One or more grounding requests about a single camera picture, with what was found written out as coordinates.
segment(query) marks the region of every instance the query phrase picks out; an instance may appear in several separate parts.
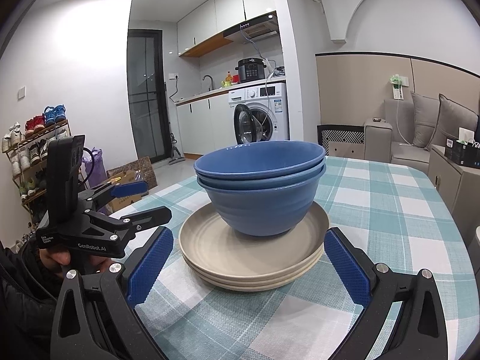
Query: white wall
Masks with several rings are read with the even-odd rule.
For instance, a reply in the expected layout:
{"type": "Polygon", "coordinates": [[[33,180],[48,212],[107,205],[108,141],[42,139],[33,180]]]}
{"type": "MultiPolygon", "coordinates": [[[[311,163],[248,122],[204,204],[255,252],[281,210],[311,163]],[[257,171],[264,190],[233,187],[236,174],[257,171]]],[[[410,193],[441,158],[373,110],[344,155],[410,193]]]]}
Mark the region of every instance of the white wall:
{"type": "MultiPolygon", "coordinates": [[[[175,80],[169,79],[169,73],[178,74],[178,93],[172,100],[186,99],[202,92],[200,85],[200,64],[198,58],[180,58],[178,56],[177,24],[169,21],[130,20],[130,29],[162,30],[163,71],[167,96],[175,93],[175,80]]],[[[167,99],[170,128],[177,139],[177,148],[182,150],[177,109],[172,100],[167,99]]]]}
{"type": "MultiPolygon", "coordinates": [[[[258,40],[255,42],[264,58],[273,59],[277,62],[277,66],[284,66],[282,43],[278,35],[258,40]]],[[[230,43],[215,51],[209,52],[207,55],[200,57],[200,78],[205,74],[209,74],[214,79],[215,88],[221,87],[222,81],[225,80],[228,72],[232,76],[238,74],[235,68],[238,66],[238,61],[246,58],[258,58],[257,51],[251,43],[230,43]]],[[[202,92],[207,92],[211,87],[210,78],[205,78],[202,81],[202,92]]]]}
{"type": "MultiPolygon", "coordinates": [[[[73,134],[103,149],[106,169],[137,159],[127,97],[126,45],[131,0],[66,0],[32,10],[0,59],[0,131],[65,104],[73,134]],[[26,97],[17,92],[26,86],[26,97]]],[[[0,239],[27,232],[6,156],[0,161],[0,239]]]]}
{"type": "Polygon", "coordinates": [[[305,0],[275,0],[285,61],[290,138],[318,142],[320,99],[314,34],[305,0]]]}
{"type": "Polygon", "coordinates": [[[316,53],[406,54],[480,74],[480,27],[461,0],[365,0],[352,17],[345,44],[330,40],[322,6],[312,0],[306,4],[316,53]]]}

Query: black box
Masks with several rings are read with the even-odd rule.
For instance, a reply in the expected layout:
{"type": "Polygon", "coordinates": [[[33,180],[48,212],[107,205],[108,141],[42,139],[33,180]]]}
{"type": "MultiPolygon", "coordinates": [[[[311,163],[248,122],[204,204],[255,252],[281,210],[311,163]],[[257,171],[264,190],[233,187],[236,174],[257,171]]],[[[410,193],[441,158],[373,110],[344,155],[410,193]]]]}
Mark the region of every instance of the black box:
{"type": "Polygon", "coordinates": [[[457,165],[480,169],[480,149],[467,145],[466,143],[459,143],[456,140],[447,139],[445,157],[457,165]]]}

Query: blue gripper pad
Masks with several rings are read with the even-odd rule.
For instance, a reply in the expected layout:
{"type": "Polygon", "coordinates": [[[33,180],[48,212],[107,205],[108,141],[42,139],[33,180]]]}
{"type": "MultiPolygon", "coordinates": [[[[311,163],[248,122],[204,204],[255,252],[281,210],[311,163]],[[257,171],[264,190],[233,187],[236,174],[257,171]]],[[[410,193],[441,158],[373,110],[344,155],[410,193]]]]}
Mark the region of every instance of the blue gripper pad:
{"type": "Polygon", "coordinates": [[[340,238],[328,230],[323,241],[325,253],[340,276],[353,302],[364,308],[370,303],[370,281],[356,260],[345,248],[340,238]]]}
{"type": "Polygon", "coordinates": [[[145,302],[172,250],[173,234],[164,227],[129,276],[125,298],[132,309],[145,302]]]}
{"type": "Polygon", "coordinates": [[[148,191],[146,181],[136,181],[135,183],[121,184],[112,188],[111,195],[115,198],[125,198],[127,196],[138,195],[148,191]]]}

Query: shoe rack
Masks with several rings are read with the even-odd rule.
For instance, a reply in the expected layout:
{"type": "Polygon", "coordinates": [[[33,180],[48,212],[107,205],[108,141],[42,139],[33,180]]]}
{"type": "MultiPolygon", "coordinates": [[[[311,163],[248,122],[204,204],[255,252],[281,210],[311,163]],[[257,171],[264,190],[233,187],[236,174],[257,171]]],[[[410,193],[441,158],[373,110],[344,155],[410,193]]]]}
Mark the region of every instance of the shoe rack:
{"type": "MultiPolygon", "coordinates": [[[[27,139],[23,139],[21,140],[18,144],[16,144],[15,146],[11,147],[5,154],[6,156],[8,157],[8,160],[9,162],[11,162],[11,157],[12,155],[14,155],[14,153],[17,151],[17,152],[20,152],[21,149],[23,149],[24,147],[27,147],[29,148],[32,144],[34,143],[37,143],[39,142],[42,138],[52,138],[53,136],[55,136],[58,131],[57,130],[61,130],[65,128],[67,133],[68,133],[68,136],[71,136],[71,132],[70,132],[70,125],[68,124],[68,120],[63,120],[59,123],[55,123],[54,125],[52,126],[49,126],[47,128],[44,128],[43,130],[37,132],[37,133],[34,133],[33,135],[31,135],[30,137],[28,137],[27,139]]],[[[17,186],[17,188],[20,188],[20,183],[22,181],[25,181],[29,178],[29,177],[32,177],[34,178],[35,177],[35,173],[39,170],[45,170],[47,167],[47,159],[43,160],[43,161],[40,161],[39,163],[36,163],[35,165],[30,165],[30,168],[26,169],[25,171],[22,170],[22,172],[18,175],[18,176],[15,176],[12,178],[13,182],[15,183],[15,185],[17,186]]],[[[35,193],[35,195],[33,196],[29,196],[27,199],[25,199],[25,201],[23,201],[21,204],[22,204],[22,207],[25,208],[28,213],[30,214],[30,218],[32,220],[32,228],[33,230],[36,230],[35,229],[35,226],[33,226],[33,216],[34,216],[34,213],[32,212],[32,210],[30,209],[30,204],[38,199],[40,196],[42,195],[45,195],[45,193],[47,192],[46,189],[43,189],[43,190],[39,190],[37,193],[35,193]]]]}

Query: blue shoe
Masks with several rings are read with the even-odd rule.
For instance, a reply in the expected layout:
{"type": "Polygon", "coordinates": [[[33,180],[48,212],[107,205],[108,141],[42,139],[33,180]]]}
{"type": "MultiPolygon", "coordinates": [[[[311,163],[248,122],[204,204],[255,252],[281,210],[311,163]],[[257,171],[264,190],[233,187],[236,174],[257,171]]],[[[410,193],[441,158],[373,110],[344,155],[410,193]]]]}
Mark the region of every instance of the blue shoe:
{"type": "Polygon", "coordinates": [[[62,120],[66,120],[65,105],[57,105],[55,107],[55,123],[59,123],[62,120]]]}
{"type": "Polygon", "coordinates": [[[49,105],[43,111],[43,115],[45,116],[45,128],[55,124],[55,108],[54,107],[49,105]]]}

